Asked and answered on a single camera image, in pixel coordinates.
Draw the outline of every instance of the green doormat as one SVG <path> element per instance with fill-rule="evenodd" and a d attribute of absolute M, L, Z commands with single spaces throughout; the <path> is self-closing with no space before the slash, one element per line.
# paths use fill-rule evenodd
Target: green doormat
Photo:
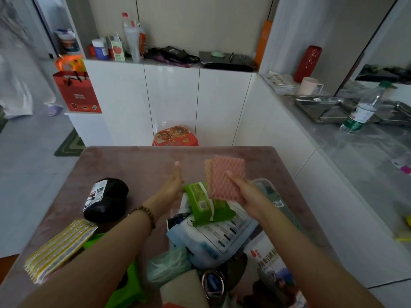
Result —
<path fill-rule="evenodd" d="M 54 155 L 56 157 L 78 157 L 84 149 L 85 145 L 83 141 L 76 130 L 73 129 Z"/>
<path fill-rule="evenodd" d="M 6 125 L 7 122 L 8 120 L 4 118 L 3 108 L 0 107 L 0 133 L 4 129 L 4 126 Z"/>

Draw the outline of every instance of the yarn label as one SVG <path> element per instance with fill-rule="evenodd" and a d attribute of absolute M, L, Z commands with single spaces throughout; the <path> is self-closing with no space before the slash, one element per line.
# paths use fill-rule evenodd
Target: yarn label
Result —
<path fill-rule="evenodd" d="M 83 212 L 86 208 L 96 202 L 100 202 L 103 198 L 104 190 L 106 189 L 107 180 L 102 180 L 94 184 L 93 188 L 91 188 L 90 195 L 85 202 Z"/>

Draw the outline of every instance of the hand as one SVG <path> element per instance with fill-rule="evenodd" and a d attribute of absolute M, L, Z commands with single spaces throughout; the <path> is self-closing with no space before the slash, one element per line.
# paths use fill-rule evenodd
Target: hand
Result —
<path fill-rule="evenodd" d="M 183 181 L 181 178 L 181 165 L 176 161 L 172 176 L 164 183 L 161 189 L 152 196 L 145 204 L 154 219 L 157 221 L 160 216 L 167 213 L 174 201 L 182 197 L 184 192 Z"/>
<path fill-rule="evenodd" d="M 241 194 L 247 201 L 242 207 L 248 215 L 260 222 L 261 218 L 264 216 L 264 208 L 272 206 L 271 202 L 264 196 L 258 187 L 249 180 L 242 179 L 241 177 L 234 175 L 231 171 L 227 171 L 227 176 L 240 188 Z"/>

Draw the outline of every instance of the finger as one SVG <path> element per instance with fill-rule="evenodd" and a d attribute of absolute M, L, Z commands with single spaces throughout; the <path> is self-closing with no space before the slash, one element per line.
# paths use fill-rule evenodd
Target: finger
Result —
<path fill-rule="evenodd" d="M 176 161 L 176 163 L 174 163 L 174 174 L 173 174 L 173 176 L 176 179 L 181 178 L 181 164 L 180 164 L 179 161 Z"/>
<path fill-rule="evenodd" d="M 241 177 L 234 175 L 231 171 L 227 170 L 227 176 L 240 188 L 244 187 L 247 183 Z"/>

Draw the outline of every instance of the green bottle cap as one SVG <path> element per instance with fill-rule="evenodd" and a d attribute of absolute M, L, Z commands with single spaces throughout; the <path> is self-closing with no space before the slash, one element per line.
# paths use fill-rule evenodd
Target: green bottle cap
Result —
<path fill-rule="evenodd" d="M 387 81 L 387 80 L 381 81 L 380 84 L 379 84 L 379 86 L 381 86 L 383 88 L 386 88 L 386 89 L 391 87 L 391 85 L 393 85 L 393 84 L 390 81 Z"/>

